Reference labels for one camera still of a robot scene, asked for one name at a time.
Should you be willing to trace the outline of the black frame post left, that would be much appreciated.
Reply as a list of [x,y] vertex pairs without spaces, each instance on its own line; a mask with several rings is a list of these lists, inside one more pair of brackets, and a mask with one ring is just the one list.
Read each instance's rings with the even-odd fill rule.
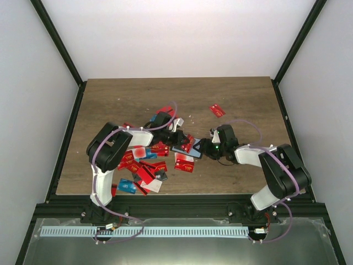
[[66,48],[64,45],[50,15],[48,14],[43,2],[41,0],[30,0],[30,3],[34,7],[37,15],[39,16],[41,22],[43,23],[46,31],[48,32],[51,40],[56,46],[57,51],[61,55],[66,67],[68,68],[71,76],[76,82],[78,87],[81,87],[83,84],[83,80]]

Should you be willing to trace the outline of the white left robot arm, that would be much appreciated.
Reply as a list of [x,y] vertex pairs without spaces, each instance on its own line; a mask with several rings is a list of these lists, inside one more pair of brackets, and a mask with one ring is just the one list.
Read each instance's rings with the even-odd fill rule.
[[90,199],[96,205],[93,216],[101,223],[108,222],[113,210],[108,204],[114,171],[130,147],[150,147],[162,142],[168,147],[187,144],[189,140],[179,128],[184,120],[167,112],[159,112],[143,127],[118,126],[106,123],[87,147],[93,172]]

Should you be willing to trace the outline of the red striped card top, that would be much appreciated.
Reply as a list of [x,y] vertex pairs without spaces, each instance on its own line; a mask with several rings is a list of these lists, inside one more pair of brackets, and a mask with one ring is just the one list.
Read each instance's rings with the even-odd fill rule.
[[170,105],[164,106],[156,111],[157,114],[160,112],[168,113],[170,116],[174,115],[174,109]]

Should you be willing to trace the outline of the black frame post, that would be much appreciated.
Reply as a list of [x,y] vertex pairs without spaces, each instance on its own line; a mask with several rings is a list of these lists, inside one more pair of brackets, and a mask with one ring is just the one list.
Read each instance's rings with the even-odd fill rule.
[[285,74],[290,68],[294,58],[299,52],[302,44],[304,43],[306,37],[314,26],[315,21],[318,19],[321,11],[323,10],[327,0],[316,0],[314,5],[310,9],[304,23],[302,24],[294,42],[292,43],[281,67],[279,68],[275,78],[272,80],[274,85],[279,85],[283,80]]
[[66,48],[64,45],[50,15],[48,14],[43,2],[41,0],[30,0],[30,3],[34,7],[37,15],[39,16],[41,22],[43,23],[46,31],[48,32],[51,40],[56,46],[57,51],[61,55],[66,67],[68,68],[71,76],[76,82],[78,87],[81,87],[83,84],[83,80]]

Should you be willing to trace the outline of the red VIP card front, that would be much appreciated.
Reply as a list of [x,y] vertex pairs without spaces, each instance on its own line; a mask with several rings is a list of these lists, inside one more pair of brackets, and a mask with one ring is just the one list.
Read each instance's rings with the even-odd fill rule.
[[189,140],[189,142],[187,144],[184,144],[181,148],[186,153],[189,153],[195,143],[195,138],[192,135],[188,134],[187,139]]

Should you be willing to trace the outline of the white red circle card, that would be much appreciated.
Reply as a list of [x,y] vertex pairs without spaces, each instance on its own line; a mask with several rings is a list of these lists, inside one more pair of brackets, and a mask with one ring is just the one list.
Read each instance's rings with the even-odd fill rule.
[[138,147],[132,149],[132,154],[135,159],[141,159],[146,157],[146,148],[145,147]]

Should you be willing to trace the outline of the white card front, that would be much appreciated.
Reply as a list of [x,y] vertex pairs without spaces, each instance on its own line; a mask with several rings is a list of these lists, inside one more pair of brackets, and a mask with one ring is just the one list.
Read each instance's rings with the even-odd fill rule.
[[163,182],[157,179],[154,179],[153,181],[151,181],[149,184],[146,184],[144,181],[141,182],[141,187],[143,189],[147,189],[150,190],[152,192],[158,193],[161,186],[162,186]]

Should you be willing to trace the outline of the black frame post right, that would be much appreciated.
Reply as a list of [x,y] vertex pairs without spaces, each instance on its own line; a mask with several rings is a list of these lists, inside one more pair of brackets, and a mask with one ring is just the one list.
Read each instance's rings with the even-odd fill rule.
[[323,10],[327,0],[316,0],[314,5],[310,9],[304,23],[302,24],[294,42],[292,43],[281,67],[279,68],[275,78],[272,80],[274,85],[279,85],[283,80],[285,74],[290,68],[294,58],[299,52],[302,44],[304,43],[306,37],[314,26],[315,21],[318,19],[321,11]]

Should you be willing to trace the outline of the lone red VIP card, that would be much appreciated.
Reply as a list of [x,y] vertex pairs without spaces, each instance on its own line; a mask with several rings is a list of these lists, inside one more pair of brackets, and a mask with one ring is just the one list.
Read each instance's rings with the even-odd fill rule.
[[221,118],[223,117],[226,113],[225,111],[218,105],[218,104],[213,104],[209,107],[209,110],[212,111],[212,113],[217,117]]

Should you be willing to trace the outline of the red striped card left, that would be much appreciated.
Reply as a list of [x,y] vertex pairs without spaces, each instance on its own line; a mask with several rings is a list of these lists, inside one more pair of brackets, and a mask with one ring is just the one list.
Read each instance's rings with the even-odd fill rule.
[[123,123],[122,126],[125,128],[135,128],[135,126],[133,126],[132,124],[129,124],[129,123]]

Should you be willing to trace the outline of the black front frame rail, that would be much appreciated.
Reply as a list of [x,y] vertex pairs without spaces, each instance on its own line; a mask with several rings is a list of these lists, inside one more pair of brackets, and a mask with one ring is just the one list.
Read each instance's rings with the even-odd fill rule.
[[[214,218],[232,223],[263,224],[274,218],[284,218],[284,206],[257,211],[249,194],[228,195],[118,195],[108,205],[112,211],[141,220]],[[54,195],[35,208],[33,218],[79,218],[83,223],[106,224],[119,217],[94,205],[86,195]]]

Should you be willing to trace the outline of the blue card front left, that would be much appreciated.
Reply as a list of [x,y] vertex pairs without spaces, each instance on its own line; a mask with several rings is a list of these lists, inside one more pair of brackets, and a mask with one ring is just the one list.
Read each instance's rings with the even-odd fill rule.
[[130,181],[128,179],[120,179],[117,189],[119,191],[129,193],[129,194],[135,194],[136,193],[136,186],[133,181]]

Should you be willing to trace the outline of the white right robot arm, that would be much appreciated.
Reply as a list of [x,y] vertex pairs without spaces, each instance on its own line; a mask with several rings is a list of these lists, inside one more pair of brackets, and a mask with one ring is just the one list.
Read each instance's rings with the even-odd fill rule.
[[309,172],[291,145],[240,144],[229,124],[210,130],[210,138],[199,140],[193,149],[212,160],[224,157],[233,164],[263,170],[266,185],[251,196],[252,204],[245,208],[246,218],[251,222],[260,221],[265,209],[298,196],[312,184]]

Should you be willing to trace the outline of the red striped card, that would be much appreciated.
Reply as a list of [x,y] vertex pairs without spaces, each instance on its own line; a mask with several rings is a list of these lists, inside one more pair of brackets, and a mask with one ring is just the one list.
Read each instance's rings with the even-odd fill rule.
[[170,105],[164,106],[156,111],[157,114],[160,112],[168,113],[170,116],[174,115],[174,109]]
[[123,123],[122,126],[125,128],[135,128],[135,126],[133,126],[132,124],[129,124],[129,123]]

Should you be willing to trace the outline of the red VIP card centre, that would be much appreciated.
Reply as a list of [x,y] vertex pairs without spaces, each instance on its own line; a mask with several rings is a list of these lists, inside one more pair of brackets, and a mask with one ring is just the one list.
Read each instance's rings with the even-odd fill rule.
[[194,158],[182,153],[175,153],[175,165],[174,168],[183,172],[193,173],[194,170]]

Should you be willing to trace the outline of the black card holder wallet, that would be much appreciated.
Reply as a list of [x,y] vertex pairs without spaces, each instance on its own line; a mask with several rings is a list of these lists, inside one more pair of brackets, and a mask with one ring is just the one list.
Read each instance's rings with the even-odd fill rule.
[[183,151],[181,148],[178,148],[177,146],[171,147],[170,150],[176,153],[181,153],[183,155],[191,156],[193,158],[197,158],[197,159],[202,158],[202,153],[200,153],[198,150],[194,149],[193,147],[190,149],[189,152]]

